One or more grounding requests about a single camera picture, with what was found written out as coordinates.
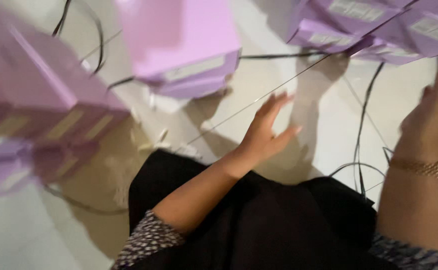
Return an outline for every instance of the floor tile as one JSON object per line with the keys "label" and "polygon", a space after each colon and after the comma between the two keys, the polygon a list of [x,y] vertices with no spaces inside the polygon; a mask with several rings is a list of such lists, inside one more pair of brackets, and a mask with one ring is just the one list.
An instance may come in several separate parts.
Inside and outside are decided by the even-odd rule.
{"label": "floor tile", "polygon": [[[299,46],[287,45],[281,38],[281,33],[288,27],[288,2],[276,5],[263,0],[229,1],[242,45],[242,55],[300,52]],[[211,103],[210,100],[200,100],[198,104],[212,125],[218,125],[318,59],[318,56],[302,59],[242,59],[228,83],[232,93],[219,104]]]}
{"label": "floor tile", "polygon": [[52,230],[0,261],[0,270],[83,270],[58,231]]}
{"label": "floor tile", "polygon": [[42,202],[41,189],[35,184],[0,197],[0,260],[4,254],[13,253],[53,227]]}
{"label": "floor tile", "polygon": [[58,227],[58,234],[80,269],[108,270],[128,237],[128,220],[125,216],[86,215]]}
{"label": "floor tile", "polygon": [[[358,99],[364,100],[377,62],[351,60],[344,77]],[[434,82],[436,58],[424,58],[402,66],[385,65],[371,93],[367,112],[391,148],[399,139],[399,126],[417,105],[422,89]]]}
{"label": "floor tile", "polygon": [[[64,11],[64,0],[0,0],[0,4],[24,21],[45,33],[54,31]],[[83,58],[100,44],[94,20],[89,15],[93,10],[102,24],[104,39],[107,40],[120,31],[114,14],[112,0],[72,1],[67,12],[62,32],[58,38]]]}
{"label": "floor tile", "polygon": [[[51,185],[51,188],[61,191],[60,186],[56,184]],[[63,199],[55,197],[45,190],[42,190],[41,196],[47,213],[54,224],[62,224],[74,216],[71,205]]]}
{"label": "floor tile", "polygon": [[94,18],[101,22],[104,40],[121,30],[113,0],[72,1],[60,38],[73,47],[79,58],[86,57],[100,44]]}
{"label": "floor tile", "polygon": [[[257,170],[265,177],[294,184],[319,172],[328,175],[342,164],[353,161],[361,107],[347,83],[340,78],[341,61],[347,60],[328,58],[295,78],[294,82],[284,85],[289,92],[295,92],[296,98],[293,104],[283,108],[273,128],[279,133],[293,124],[303,126],[303,130],[283,153],[259,166]],[[255,112],[265,100],[266,97],[260,99],[216,126],[214,132],[226,141],[240,143]],[[380,137],[366,120],[361,140],[361,162],[385,171],[382,146]],[[335,177],[355,187],[352,170],[345,169]],[[366,188],[382,180],[382,175],[365,171]]]}
{"label": "floor tile", "polygon": [[0,5],[39,30],[50,33],[62,16],[64,0],[0,0]]}

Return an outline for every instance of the tiled floor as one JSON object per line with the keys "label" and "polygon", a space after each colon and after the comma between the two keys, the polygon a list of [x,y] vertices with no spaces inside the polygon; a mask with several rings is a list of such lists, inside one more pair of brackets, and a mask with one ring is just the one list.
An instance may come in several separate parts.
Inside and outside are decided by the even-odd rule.
{"label": "tiled floor", "polygon": [[[131,75],[130,61],[114,13],[112,0],[73,1],[61,38],[90,66],[98,59],[98,36],[83,5],[88,3],[104,27],[106,65],[100,72],[105,83]],[[280,38],[290,9],[267,0],[230,0],[242,53],[294,53],[297,46]],[[63,0],[0,0],[13,12],[51,32],[60,18]],[[367,85],[378,64],[331,56],[326,59],[285,58],[242,60],[225,96],[199,100],[155,98],[142,85],[126,84],[114,89],[141,120],[114,130],[103,142],[101,153],[71,181],[55,186],[65,194],[111,210],[117,207],[120,187],[143,162],[138,144],[155,142],[164,129],[165,142],[173,150],[190,144],[211,163],[240,143],[255,111],[272,92],[295,93],[293,104],[279,114],[274,129],[302,125],[303,131],[287,149],[257,171],[275,181],[298,183],[315,175],[328,175],[352,162],[361,105]],[[436,59],[422,59],[394,67],[386,65],[375,84],[361,140],[361,161],[387,169],[382,147],[393,148],[405,115],[414,108],[422,87],[431,83]],[[364,169],[367,195],[378,201],[382,176]],[[336,177],[356,188],[352,167]],[[128,234],[127,217],[90,214],[30,185],[0,198],[0,269],[105,270]]]}

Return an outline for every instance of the gold watch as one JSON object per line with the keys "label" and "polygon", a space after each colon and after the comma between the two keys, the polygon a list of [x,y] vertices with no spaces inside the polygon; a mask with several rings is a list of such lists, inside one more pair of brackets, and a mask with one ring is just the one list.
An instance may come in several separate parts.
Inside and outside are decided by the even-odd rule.
{"label": "gold watch", "polygon": [[413,172],[416,175],[431,176],[438,179],[438,161],[434,163],[423,163],[416,160],[403,160],[392,158],[389,163],[391,168],[402,169]]}

